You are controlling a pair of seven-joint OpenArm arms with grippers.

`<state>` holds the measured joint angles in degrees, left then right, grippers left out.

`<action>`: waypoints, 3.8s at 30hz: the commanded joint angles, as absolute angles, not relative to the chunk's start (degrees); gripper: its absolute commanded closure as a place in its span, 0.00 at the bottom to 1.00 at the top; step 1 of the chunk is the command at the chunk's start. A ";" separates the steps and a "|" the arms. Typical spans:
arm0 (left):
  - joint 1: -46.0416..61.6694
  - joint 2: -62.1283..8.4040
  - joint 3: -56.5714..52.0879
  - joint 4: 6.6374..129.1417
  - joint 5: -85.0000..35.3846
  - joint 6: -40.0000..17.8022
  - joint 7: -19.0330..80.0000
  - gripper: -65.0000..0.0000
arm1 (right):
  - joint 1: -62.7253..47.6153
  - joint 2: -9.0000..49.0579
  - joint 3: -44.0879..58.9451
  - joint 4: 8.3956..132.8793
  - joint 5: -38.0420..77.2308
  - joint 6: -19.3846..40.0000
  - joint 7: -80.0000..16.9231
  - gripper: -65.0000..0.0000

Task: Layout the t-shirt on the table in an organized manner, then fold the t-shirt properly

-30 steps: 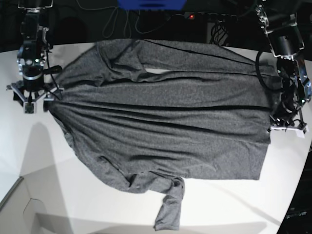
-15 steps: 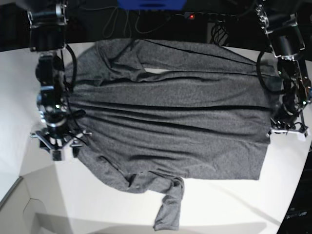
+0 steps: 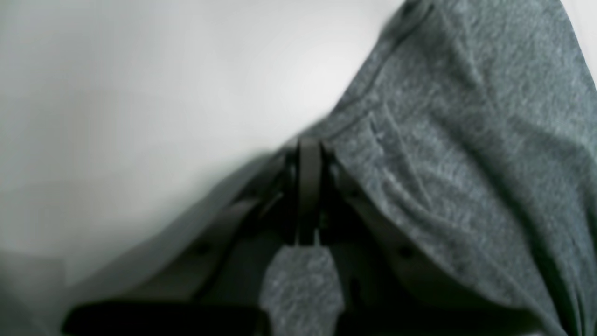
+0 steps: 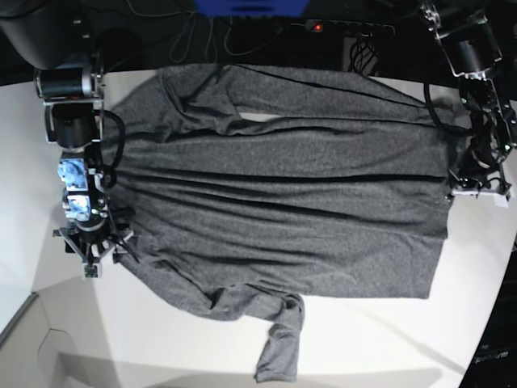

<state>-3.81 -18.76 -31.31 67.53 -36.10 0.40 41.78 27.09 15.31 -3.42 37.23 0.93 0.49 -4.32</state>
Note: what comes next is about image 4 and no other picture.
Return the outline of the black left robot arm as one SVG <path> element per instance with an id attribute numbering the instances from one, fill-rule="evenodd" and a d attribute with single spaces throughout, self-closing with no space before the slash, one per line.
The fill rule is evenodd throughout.
<path id="1" fill-rule="evenodd" d="M 470 129 L 443 123 L 424 83 L 425 104 L 435 125 L 469 139 L 448 172 L 449 198 L 490 196 L 499 207 L 511 198 L 503 163 L 516 148 L 516 113 L 498 93 L 502 52 L 481 6 L 455 1 L 421 1 L 419 10 L 458 81 L 460 101 L 469 112 Z"/>

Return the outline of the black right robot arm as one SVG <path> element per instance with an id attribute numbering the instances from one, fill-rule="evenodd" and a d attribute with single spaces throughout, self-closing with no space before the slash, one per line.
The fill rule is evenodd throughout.
<path id="1" fill-rule="evenodd" d="M 77 1 L 3 1 L 1 29 L 34 68 L 44 105 L 46 139 L 61 147 L 57 173 L 67 225 L 54 230 L 79 256 L 86 279 L 102 275 L 105 258 L 131 254 L 132 230 L 117 225 L 109 192 L 116 185 L 125 125 L 104 108 L 102 53 Z"/>

